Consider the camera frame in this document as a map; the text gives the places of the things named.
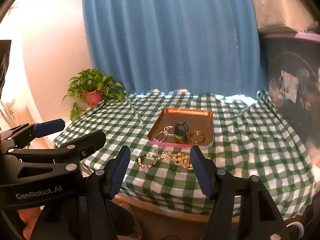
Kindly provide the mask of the person left hand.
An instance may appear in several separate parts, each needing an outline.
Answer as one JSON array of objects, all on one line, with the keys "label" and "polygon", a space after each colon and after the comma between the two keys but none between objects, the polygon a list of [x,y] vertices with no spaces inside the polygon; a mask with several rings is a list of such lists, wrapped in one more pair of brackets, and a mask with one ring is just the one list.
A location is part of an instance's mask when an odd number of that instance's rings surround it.
[{"label": "person left hand", "polygon": [[42,209],[40,207],[18,210],[19,217],[25,224],[25,228],[23,229],[23,237],[25,239],[31,238],[32,231],[41,212]]}]

